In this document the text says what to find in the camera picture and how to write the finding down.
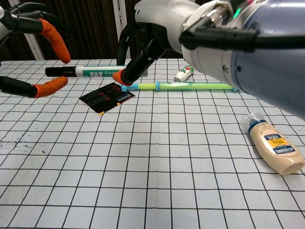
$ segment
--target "screw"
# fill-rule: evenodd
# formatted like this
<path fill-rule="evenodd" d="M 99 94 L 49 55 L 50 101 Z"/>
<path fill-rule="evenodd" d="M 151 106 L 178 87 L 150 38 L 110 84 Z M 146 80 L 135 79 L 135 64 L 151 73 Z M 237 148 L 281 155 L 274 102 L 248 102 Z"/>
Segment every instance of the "screw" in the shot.
<path fill-rule="evenodd" d="M 229 68 L 227 67 L 227 65 L 224 65 L 224 66 L 223 66 L 223 70 L 224 70 L 226 73 L 229 73 Z"/>

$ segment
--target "white grid surface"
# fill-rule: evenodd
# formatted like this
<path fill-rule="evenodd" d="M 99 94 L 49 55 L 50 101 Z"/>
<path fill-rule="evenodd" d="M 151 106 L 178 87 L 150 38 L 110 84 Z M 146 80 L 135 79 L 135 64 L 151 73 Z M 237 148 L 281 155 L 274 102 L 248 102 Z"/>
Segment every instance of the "white grid surface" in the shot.
<path fill-rule="evenodd" d="M 173 81 L 185 65 L 158 60 L 139 81 Z M 2 62 L 0 75 L 44 83 L 52 66 L 63 64 Z M 260 112 L 305 155 L 303 120 L 243 92 L 133 92 L 103 116 L 79 101 L 111 82 L 0 94 L 0 228 L 305 228 L 305 170 L 276 174 L 238 125 Z"/>

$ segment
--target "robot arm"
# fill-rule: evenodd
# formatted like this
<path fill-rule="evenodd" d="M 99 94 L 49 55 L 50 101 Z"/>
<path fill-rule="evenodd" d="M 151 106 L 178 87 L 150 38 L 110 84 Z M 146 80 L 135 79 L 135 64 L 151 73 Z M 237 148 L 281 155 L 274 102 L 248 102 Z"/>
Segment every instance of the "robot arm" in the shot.
<path fill-rule="evenodd" d="M 46 5 L 33 2 L 21 3 L 9 10 L 0 7 L 0 46 L 11 33 L 41 34 L 51 43 L 59 59 L 68 63 L 70 54 L 62 37 L 53 25 L 65 33 L 71 33 L 71 29 L 63 24 L 59 18 L 47 13 L 46 10 Z M 66 77 L 59 77 L 45 84 L 31 85 L 7 76 L 1 76 L 0 92 L 39 98 L 53 94 L 64 87 L 67 81 Z"/>
<path fill-rule="evenodd" d="M 135 9 L 134 23 L 163 50 L 182 53 L 197 71 L 305 118 L 305 0 L 213 0 L 202 6 L 142 0 Z M 157 58 L 143 48 L 113 77 L 130 85 Z"/>

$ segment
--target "green light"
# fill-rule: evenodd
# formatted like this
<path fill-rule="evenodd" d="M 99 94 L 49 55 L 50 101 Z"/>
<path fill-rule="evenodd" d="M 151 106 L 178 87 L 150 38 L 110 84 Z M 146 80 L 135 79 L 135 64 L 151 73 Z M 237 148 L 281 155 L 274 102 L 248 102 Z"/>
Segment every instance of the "green light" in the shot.
<path fill-rule="evenodd" d="M 236 13 L 234 14 L 233 18 L 236 18 L 240 13 L 240 8 L 237 9 Z"/>

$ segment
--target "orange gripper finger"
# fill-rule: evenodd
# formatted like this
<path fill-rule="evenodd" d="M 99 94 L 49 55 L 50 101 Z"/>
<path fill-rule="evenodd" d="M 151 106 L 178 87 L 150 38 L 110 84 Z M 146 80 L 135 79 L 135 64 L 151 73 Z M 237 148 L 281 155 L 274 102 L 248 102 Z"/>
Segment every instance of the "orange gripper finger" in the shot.
<path fill-rule="evenodd" d="M 67 82 L 67 77 L 61 76 L 51 81 L 48 81 L 45 84 L 35 84 L 34 86 L 37 88 L 37 94 L 35 98 L 49 96 L 57 92 L 59 89 L 63 88 L 67 84 Z"/>
<path fill-rule="evenodd" d="M 64 63 L 69 63 L 71 57 L 60 34 L 56 31 L 54 26 L 52 26 L 46 20 L 41 18 L 39 18 L 39 20 L 42 22 L 42 26 L 43 26 L 41 35 L 44 36 L 51 43 L 52 48 L 55 51 L 58 58 Z"/>

